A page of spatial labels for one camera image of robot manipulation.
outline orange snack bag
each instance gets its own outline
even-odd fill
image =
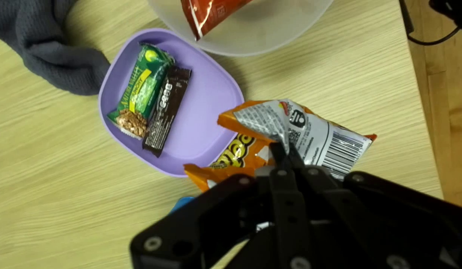
[[[201,39],[230,14],[245,6],[249,0],[180,0],[186,23],[195,39]]]
[[[185,171],[201,190],[207,189],[206,180],[218,184],[236,172],[254,177],[255,169],[272,166],[272,153],[269,153],[269,144],[272,142],[281,142],[287,153],[293,145],[306,166],[322,166],[333,178],[342,180],[376,138],[375,135],[361,136],[339,124],[325,121],[310,109],[291,100],[245,102],[222,112],[218,117],[218,124],[237,132],[239,138],[254,139],[260,148],[257,147],[258,151],[239,151],[239,147],[236,147],[234,153],[237,154],[234,156],[243,162],[221,162],[225,160],[222,154],[216,162],[219,165],[210,168],[194,166],[192,175]],[[255,153],[264,156],[266,162],[258,160]],[[230,166],[243,168],[245,171],[228,169]]]
[[[257,168],[269,165],[272,165],[269,142],[239,133],[210,168],[185,165],[183,171],[200,190],[207,190],[236,174],[254,177]]]

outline snack bag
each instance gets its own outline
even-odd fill
[[[248,2],[249,0],[180,0],[186,23],[197,41]]]
[[[142,45],[127,89],[109,120],[125,135],[142,139],[159,93],[161,81],[174,60],[150,45]]]
[[[210,168],[261,168],[270,163],[269,142],[239,133]]]
[[[248,163],[248,166],[243,163],[245,171],[215,165],[185,166],[191,168],[191,174],[186,169],[185,172],[201,190],[209,187],[207,181],[221,183],[236,172],[254,177],[255,169],[272,166],[273,160],[267,148],[270,142],[281,142],[287,153],[293,145],[304,165],[322,166],[336,180],[342,180],[376,138],[375,135],[361,136],[325,121],[291,100],[245,102],[221,114],[218,124],[266,145],[267,160]]]

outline black cable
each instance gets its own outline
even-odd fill
[[[421,42],[421,41],[417,41],[414,39],[412,36],[408,35],[408,39],[412,42],[412,44],[417,44],[417,45],[423,45],[423,47],[433,47],[433,45],[438,45],[438,44],[442,44],[448,39],[451,39],[460,29],[456,27],[451,33],[448,33],[447,36],[438,39],[438,41],[432,41],[432,42]]]

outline nutrition label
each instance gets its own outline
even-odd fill
[[[370,139],[340,129],[293,102],[266,102],[237,111],[236,120],[282,142],[285,151],[294,145],[304,165],[322,166],[342,180],[370,145]]]

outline light wood surface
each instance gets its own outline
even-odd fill
[[[435,41],[454,23],[426,0],[406,0],[414,38]],[[462,207],[462,32],[438,47],[411,44],[426,121],[445,201]]]
[[[140,2],[77,2],[76,44],[113,59],[137,30],[162,27]],[[290,47],[215,57],[246,99],[300,102],[378,141],[357,169],[441,198],[397,2],[336,0]],[[76,97],[23,69],[0,42],[0,269],[130,268],[130,239],[195,195],[104,132],[97,97]]]

